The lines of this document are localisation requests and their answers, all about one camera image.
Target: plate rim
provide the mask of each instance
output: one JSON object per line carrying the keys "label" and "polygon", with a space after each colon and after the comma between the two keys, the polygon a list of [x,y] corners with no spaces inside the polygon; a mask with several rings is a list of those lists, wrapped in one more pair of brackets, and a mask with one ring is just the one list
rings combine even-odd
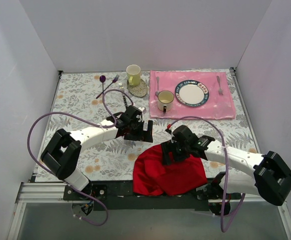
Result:
{"label": "plate rim", "polygon": [[[194,86],[198,86],[198,88],[201,88],[203,90],[203,94],[204,94],[204,97],[203,97],[203,100],[196,103],[196,104],[190,104],[190,103],[187,103],[185,101],[183,101],[180,97],[180,90],[182,87],[184,86],[187,86],[187,85],[194,85]],[[197,80],[192,80],[192,79],[188,79],[188,80],[183,80],[181,82],[179,82],[175,89],[174,89],[174,94],[175,94],[175,98],[183,105],[187,106],[187,107],[191,107],[191,108],[197,108],[197,107],[201,107],[202,105],[204,105],[205,103],[207,103],[207,101],[209,100],[209,97],[210,97],[210,93],[209,93],[209,89],[207,88],[207,86],[205,84],[203,84],[202,82],[200,81],[197,81]]]}

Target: red fabric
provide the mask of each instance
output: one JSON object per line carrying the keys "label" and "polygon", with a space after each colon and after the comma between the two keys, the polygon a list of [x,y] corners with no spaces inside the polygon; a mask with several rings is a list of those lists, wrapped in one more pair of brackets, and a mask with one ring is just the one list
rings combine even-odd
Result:
{"label": "red fabric", "polygon": [[200,158],[192,155],[182,162],[167,166],[162,164],[161,145],[143,152],[135,161],[133,191],[146,196],[184,194],[207,183],[206,173]]}

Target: cup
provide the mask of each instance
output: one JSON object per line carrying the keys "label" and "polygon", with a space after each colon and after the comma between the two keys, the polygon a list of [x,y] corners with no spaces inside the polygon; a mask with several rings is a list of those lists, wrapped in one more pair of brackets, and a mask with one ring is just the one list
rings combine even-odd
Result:
{"label": "cup", "polygon": [[127,79],[130,86],[138,86],[141,80],[141,68],[132,64],[126,68]]}
{"label": "cup", "polygon": [[168,90],[159,92],[157,95],[157,108],[164,113],[170,111],[174,99],[174,94]]}

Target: leaf pattern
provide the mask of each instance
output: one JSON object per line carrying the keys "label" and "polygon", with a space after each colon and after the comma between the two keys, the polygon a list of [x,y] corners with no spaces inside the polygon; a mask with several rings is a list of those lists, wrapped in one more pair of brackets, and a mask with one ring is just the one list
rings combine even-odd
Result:
{"label": "leaf pattern", "polygon": [[[233,102],[236,109],[235,119],[223,119],[211,121],[223,133],[226,144],[245,151],[255,148],[252,133],[249,128],[247,117],[241,105],[238,96],[236,84],[231,77],[228,69],[200,69],[193,71],[202,72],[226,72],[227,82],[232,94]],[[67,73],[62,74],[59,87],[56,93],[53,111],[66,112],[93,123],[99,123],[109,116],[104,108],[102,98],[96,99],[96,96],[102,91],[102,84],[99,82],[99,76],[105,75],[107,86],[111,80],[119,74],[119,82],[127,86],[127,74],[125,72],[99,72],[99,73]],[[149,84],[150,72],[143,71],[142,79]],[[118,83],[112,84],[109,89],[118,89]],[[132,96],[136,107],[149,106],[149,94],[139,98]],[[122,112],[125,110],[122,95],[118,92],[110,92],[105,96],[105,102],[108,108],[113,112]],[[144,115],[147,122],[150,120],[149,112]],[[92,181],[110,181],[110,180],[131,180],[136,158],[146,149],[153,145],[160,144],[171,138],[165,132],[168,124],[173,120],[154,118],[153,120],[153,143],[124,140],[122,137],[104,141],[96,144],[79,156],[77,167]],[[181,120],[173,128],[180,125],[187,125],[198,136],[208,135],[220,140],[218,132],[208,123],[200,120]],[[88,124],[64,115],[52,115],[48,122],[47,133],[44,137],[43,147],[45,148],[56,132],[64,128],[66,131],[74,131],[89,127]],[[215,177],[220,171],[225,170],[221,164],[212,164],[209,161],[202,161],[205,174],[208,178]],[[55,176],[45,172],[40,167],[36,170],[36,182],[54,182],[59,181]],[[242,172],[232,168],[233,174],[242,174]]]}

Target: white wall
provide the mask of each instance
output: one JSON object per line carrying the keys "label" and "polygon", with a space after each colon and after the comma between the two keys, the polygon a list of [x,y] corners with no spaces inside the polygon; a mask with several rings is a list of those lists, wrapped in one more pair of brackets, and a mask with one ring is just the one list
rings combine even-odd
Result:
{"label": "white wall", "polygon": [[[49,111],[58,72],[18,0],[0,0],[0,240],[6,238],[21,181],[34,163],[26,140],[33,121]],[[39,152],[46,122],[32,148]]]}
{"label": "white wall", "polygon": [[271,0],[20,0],[58,70],[236,67]]}
{"label": "white wall", "polygon": [[237,71],[260,148],[291,168],[291,0],[272,1]]}

